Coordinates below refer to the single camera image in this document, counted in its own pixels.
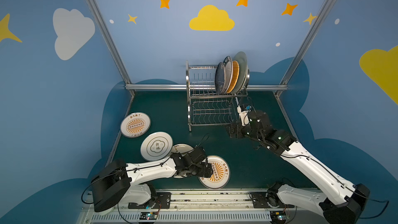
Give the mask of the orange sunburst plate front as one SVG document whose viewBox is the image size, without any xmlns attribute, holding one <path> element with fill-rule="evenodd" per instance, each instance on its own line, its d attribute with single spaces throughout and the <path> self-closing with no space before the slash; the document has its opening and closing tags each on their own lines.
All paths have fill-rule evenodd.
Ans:
<svg viewBox="0 0 398 224">
<path fill-rule="evenodd" d="M 213 174 L 210 178 L 200 177 L 199 180 L 206 188 L 221 189 L 230 179 L 230 167 L 227 162 L 219 156 L 208 156 L 208 163 L 211 164 Z"/>
</svg>

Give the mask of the orange sunburst plate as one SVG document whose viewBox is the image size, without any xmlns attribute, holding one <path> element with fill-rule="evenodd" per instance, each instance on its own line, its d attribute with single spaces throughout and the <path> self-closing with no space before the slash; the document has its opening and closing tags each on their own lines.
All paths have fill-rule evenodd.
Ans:
<svg viewBox="0 0 398 224">
<path fill-rule="evenodd" d="M 137 138 L 145 134 L 151 126 L 151 120 L 145 113 L 136 112 L 126 116 L 120 125 L 120 131 L 127 138 Z"/>
<path fill-rule="evenodd" d="M 200 177 L 199 180 L 206 188 L 221 189 L 230 179 L 230 167 L 227 162 L 219 156 L 208 156 L 208 163 L 211 164 L 213 174 L 210 178 Z"/>
</svg>

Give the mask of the steel two-tier dish rack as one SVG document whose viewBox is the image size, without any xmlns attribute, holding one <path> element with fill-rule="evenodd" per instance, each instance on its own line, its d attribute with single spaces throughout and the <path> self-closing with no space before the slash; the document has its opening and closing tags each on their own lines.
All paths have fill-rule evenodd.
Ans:
<svg viewBox="0 0 398 224">
<path fill-rule="evenodd" d="M 228 125 L 240 122 L 239 100 L 248 95 L 247 89 L 236 93 L 217 94 L 216 65 L 186 64 L 188 128 Z"/>
</svg>

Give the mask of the white plate with black motif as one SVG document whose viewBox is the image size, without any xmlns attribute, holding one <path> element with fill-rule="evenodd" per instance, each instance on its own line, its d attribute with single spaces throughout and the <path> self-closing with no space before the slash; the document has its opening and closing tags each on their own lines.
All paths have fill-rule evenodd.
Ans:
<svg viewBox="0 0 398 224">
<path fill-rule="evenodd" d="M 141 145 L 141 156 L 146 161 L 157 161 L 167 157 L 172 150 L 173 139 L 166 132 L 152 133 Z"/>
</svg>

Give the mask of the dark blue speckled plate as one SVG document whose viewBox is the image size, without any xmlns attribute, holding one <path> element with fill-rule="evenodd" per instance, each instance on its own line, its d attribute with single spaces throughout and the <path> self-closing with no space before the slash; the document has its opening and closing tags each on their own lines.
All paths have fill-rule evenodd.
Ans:
<svg viewBox="0 0 398 224">
<path fill-rule="evenodd" d="M 215 72 L 215 89 L 217 94 L 222 94 L 225 83 L 224 65 L 220 62 Z"/>
</svg>

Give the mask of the yellow woven plate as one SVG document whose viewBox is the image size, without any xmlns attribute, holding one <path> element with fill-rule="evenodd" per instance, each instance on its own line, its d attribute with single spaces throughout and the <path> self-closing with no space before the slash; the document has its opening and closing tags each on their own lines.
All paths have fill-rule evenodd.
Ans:
<svg viewBox="0 0 398 224">
<path fill-rule="evenodd" d="M 233 61 L 232 65 L 233 65 L 232 79 L 231 79 L 229 87 L 227 89 L 227 94 L 231 93 L 232 90 L 235 88 L 235 85 L 237 84 L 238 77 L 239 77 L 239 63 L 237 61 Z"/>
</svg>

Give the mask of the green rim Hao Wei plate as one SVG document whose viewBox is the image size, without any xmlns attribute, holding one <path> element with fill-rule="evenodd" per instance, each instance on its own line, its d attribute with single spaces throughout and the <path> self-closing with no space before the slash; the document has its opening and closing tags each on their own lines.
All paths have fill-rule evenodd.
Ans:
<svg viewBox="0 0 398 224">
<path fill-rule="evenodd" d="M 228 91 L 233 75 L 233 60 L 230 56 L 227 56 L 224 59 L 223 66 L 224 66 L 224 85 L 222 88 L 222 94 L 225 94 Z"/>
</svg>

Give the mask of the large pale green plate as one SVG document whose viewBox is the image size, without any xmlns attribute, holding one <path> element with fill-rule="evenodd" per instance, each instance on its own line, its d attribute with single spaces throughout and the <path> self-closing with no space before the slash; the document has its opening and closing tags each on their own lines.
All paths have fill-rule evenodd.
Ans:
<svg viewBox="0 0 398 224">
<path fill-rule="evenodd" d="M 242 90 L 244 83 L 246 81 L 247 72 L 248 72 L 247 56 L 243 51 L 238 52 L 235 55 L 234 60 L 238 62 L 239 74 L 238 74 L 237 83 L 231 92 L 232 94 L 236 94 Z"/>
</svg>

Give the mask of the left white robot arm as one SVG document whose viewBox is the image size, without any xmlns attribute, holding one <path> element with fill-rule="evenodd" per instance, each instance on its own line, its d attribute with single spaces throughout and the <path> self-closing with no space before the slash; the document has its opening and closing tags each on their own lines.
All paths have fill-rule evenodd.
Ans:
<svg viewBox="0 0 398 224">
<path fill-rule="evenodd" d="M 120 201 L 146 204 L 155 197 L 155 191 L 147 183 L 156 179 L 175 176 L 211 178 L 213 174 L 212 164 L 201 146 L 141 164 L 118 159 L 91 179 L 94 211 L 104 212 Z"/>
</svg>

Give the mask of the orange sunburst plate by rack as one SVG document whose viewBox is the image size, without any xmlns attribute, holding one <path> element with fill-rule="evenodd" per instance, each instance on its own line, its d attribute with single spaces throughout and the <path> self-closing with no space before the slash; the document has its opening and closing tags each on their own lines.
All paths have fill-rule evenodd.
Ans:
<svg viewBox="0 0 398 224">
<path fill-rule="evenodd" d="M 136 112 L 126 116 L 120 125 L 120 131 L 127 138 L 137 138 L 145 134 L 151 126 L 151 120 L 145 113 Z"/>
</svg>

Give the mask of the left green circuit board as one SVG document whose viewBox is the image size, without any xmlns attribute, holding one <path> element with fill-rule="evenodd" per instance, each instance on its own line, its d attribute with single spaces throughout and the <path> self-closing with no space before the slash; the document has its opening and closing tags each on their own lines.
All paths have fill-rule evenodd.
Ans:
<svg viewBox="0 0 398 224">
<path fill-rule="evenodd" d="M 158 213 L 157 212 L 141 212 L 140 220 L 157 220 Z"/>
</svg>

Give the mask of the green circuit board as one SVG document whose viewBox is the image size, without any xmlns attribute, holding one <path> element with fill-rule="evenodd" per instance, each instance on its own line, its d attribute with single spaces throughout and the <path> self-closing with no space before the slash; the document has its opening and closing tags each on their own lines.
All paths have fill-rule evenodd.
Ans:
<svg viewBox="0 0 398 224">
<path fill-rule="evenodd" d="M 271 224 L 285 224 L 288 217 L 285 212 L 270 212 Z"/>
<path fill-rule="evenodd" d="M 140 220 L 157 220 L 158 213 L 157 212 L 141 212 Z"/>
</svg>

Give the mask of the right green circuit board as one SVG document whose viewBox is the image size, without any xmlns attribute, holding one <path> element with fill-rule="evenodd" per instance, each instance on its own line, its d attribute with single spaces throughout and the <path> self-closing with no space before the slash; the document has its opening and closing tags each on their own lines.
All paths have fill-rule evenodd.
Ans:
<svg viewBox="0 0 398 224">
<path fill-rule="evenodd" d="M 285 212 L 270 212 L 271 224 L 285 224 L 288 217 Z"/>
</svg>

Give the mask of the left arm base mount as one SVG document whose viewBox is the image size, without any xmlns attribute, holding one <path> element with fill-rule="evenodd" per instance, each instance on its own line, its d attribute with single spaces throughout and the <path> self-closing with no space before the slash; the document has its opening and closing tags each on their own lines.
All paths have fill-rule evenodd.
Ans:
<svg viewBox="0 0 398 224">
<path fill-rule="evenodd" d="M 129 203 L 128 209 L 169 209 L 171 204 L 170 192 L 158 192 L 156 197 L 151 197 L 149 201 L 138 205 L 136 203 Z"/>
</svg>

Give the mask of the right aluminium upright post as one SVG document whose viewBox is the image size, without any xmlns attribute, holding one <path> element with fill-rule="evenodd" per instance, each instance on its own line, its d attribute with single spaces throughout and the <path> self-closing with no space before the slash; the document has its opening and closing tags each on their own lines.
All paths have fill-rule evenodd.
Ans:
<svg viewBox="0 0 398 224">
<path fill-rule="evenodd" d="M 315 22 L 311 25 L 307 35 L 305 36 L 297 54 L 293 58 L 292 62 L 290 63 L 287 71 L 285 72 L 280 86 L 287 88 L 290 79 L 292 78 L 294 72 L 297 70 L 299 64 L 301 63 L 302 59 L 304 58 L 305 54 L 307 53 L 309 47 L 311 46 L 313 40 L 315 39 L 318 31 L 320 30 L 322 24 L 324 23 L 325 19 L 327 18 L 329 12 L 333 8 L 335 2 L 337 0 L 325 0 L 318 12 L 318 16 L 315 19 Z"/>
</svg>

